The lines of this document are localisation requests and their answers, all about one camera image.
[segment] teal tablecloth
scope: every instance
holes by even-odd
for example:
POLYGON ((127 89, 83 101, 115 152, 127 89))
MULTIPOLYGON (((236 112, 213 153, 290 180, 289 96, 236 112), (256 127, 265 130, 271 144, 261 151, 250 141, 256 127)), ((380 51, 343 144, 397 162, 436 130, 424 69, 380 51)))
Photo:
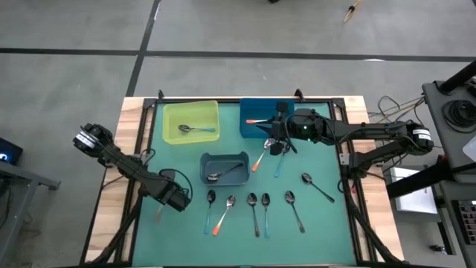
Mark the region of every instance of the teal tablecloth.
MULTIPOLYGON (((313 108, 329 116, 325 103, 296 104, 296 109, 313 108)), ((193 184, 193 201, 183 212, 166 206, 159 223, 154 221, 159 204, 146 198, 141 209, 133 258, 134 267, 142 266, 239 266, 291 264, 355 264, 344 196, 339 193, 340 179, 335 148, 308 141, 294 141, 298 154, 286 155, 279 178, 274 171, 280 156, 266 154, 256 173, 242 186, 215 187, 210 228, 225 211, 225 200, 234 194, 235 206, 228 212, 218 236, 204 234, 210 190, 199 178, 203 153, 237 154, 245 151, 252 166, 262 152, 262 139, 242 138, 239 134, 239 104, 219 105, 220 139, 198 144, 169 145, 162 139, 162 111, 158 108, 152 148, 157 155, 149 170, 175 168, 185 173, 193 184), (309 173, 315 184, 330 194, 330 203, 300 175, 309 173), (296 196, 295 207, 306 228, 300 233, 292 207, 286 203, 287 190, 296 196), (254 192, 258 198, 265 192, 271 196, 268 207, 269 239, 264 238, 264 207, 256 207, 261 237, 254 236, 251 206, 246 197, 254 192)), ((184 187, 187 183, 176 175, 184 187)))

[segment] blue plastic container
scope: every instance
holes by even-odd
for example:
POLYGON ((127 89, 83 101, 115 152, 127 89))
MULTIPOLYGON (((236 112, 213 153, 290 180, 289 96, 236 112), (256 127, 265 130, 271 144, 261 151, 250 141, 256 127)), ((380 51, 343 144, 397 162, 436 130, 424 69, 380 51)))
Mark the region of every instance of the blue plastic container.
POLYGON ((247 124, 247 119, 264 120, 277 115, 276 103, 285 101, 288 103, 288 112, 285 117, 295 110, 293 99, 264 99, 244 98, 239 102, 239 131, 243 138, 268 138, 268 134, 256 127, 256 124, 247 124))

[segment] wooden board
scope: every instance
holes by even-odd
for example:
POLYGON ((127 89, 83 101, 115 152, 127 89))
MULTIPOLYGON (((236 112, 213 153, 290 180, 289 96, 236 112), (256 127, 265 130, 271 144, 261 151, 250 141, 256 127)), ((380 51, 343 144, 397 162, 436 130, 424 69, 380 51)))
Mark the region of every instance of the wooden board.
MULTIPOLYGON (((171 97, 172 99, 190 99, 192 97, 171 97)), ((237 98, 237 97, 196 97, 197 100, 202 98, 237 98)), ((269 97, 239 97, 239 98, 290 98, 289 96, 269 96, 269 97)), ((361 122, 369 123, 367 109, 365 107, 364 98, 362 96, 310 96, 312 98, 343 98, 347 110, 347 118, 349 123, 358 124, 361 122)), ((132 97, 125 98, 120 112, 118 128, 115 134, 115 143, 126 154, 133 154, 135 141, 138 134, 138 126, 142 113, 142 104, 144 98, 132 97)), ((151 114, 147 116, 146 130, 144 132, 144 140, 142 148, 146 147, 150 129, 151 114)), ((367 152, 375 149, 375 142, 371 140, 353 141, 354 149, 358 152, 367 152)), ((382 175, 380 168, 372 167, 370 172, 382 175)), ((111 169, 106 171, 104 183, 117 178, 118 171, 111 169)), ((362 180, 364 189, 364 198, 367 205, 367 211, 370 218, 370 225, 376 231, 384 245, 400 260, 403 260, 402 247, 400 246, 399 236, 396 230, 395 221, 393 219, 390 200, 388 199, 385 182, 379 178, 368 176, 362 180)), ((97 212, 94 215, 94 225, 91 238, 86 253, 86 261, 94 260, 112 239, 120 225, 122 216, 124 198, 127 189, 127 179, 120 179, 117 182, 108 185, 101 193, 97 212)), ((364 233, 358 228, 361 242, 361 249, 364 259, 368 259, 367 244, 364 233)), ((123 259, 129 258, 129 249, 131 246, 132 228, 126 236, 126 244, 123 251, 123 259)))

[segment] concrete floor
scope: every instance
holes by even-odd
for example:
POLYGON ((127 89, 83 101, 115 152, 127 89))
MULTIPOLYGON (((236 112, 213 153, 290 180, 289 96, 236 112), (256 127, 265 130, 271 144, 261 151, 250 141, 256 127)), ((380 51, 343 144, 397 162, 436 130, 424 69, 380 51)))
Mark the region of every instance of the concrete floor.
MULTIPOLYGON (((152 2, 0 1, 0 48, 138 50, 152 2)), ((148 49, 462 57, 476 53, 476 8, 471 0, 367 0, 342 25, 352 3, 163 0, 148 49)), ((62 181, 57 193, 37 194, 29 228, 39 229, 41 235, 22 236, 15 263, 59 267, 79 262, 103 169, 73 148, 71 140, 86 122, 115 128, 135 58, 0 54, 0 136, 25 149, 22 167, 62 181)), ((289 95, 300 88, 305 95, 363 95, 367 109, 376 111, 382 95, 408 101, 421 94, 423 83, 444 80, 466 64, 146 57, 135 96, 155 96, 159 89, 168 96, 289 95)), ((419 115, 439 144, 425 106, 419 115)), ((405 162, 431 164, 440 153, 435 149, 405 162)), ((441 244, 436 223, 399 214, 396 222, 405 259, 463 267, 460 255, 427 249, 441 244)))

